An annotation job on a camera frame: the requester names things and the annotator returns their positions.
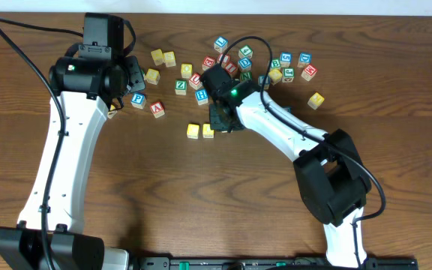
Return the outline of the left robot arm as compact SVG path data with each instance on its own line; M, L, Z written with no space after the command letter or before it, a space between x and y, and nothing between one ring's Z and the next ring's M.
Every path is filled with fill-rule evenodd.
M134 269L127 250L83 232L86 185L98 135L145 82L131 24L119 16L87 13L79 42L41 77L50 118L33 188L16 226L0 227L0 256L12 269Z

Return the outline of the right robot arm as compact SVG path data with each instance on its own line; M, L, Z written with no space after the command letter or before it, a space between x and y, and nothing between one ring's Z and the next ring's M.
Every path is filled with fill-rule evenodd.
M323 225L326 259L332 266L355 269L367 254L361 217L371 180L350 135L310 126L279 106L257 83L233 79L219 64L200 78L211 96L211 128L248 129L267 139L291 161L301 199Z

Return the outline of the yellow C block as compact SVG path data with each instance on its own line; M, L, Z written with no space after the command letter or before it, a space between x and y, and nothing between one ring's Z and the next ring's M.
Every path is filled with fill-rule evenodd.
M187 137L197 140L199 138L200 126L198 124L189 124L187 126Z

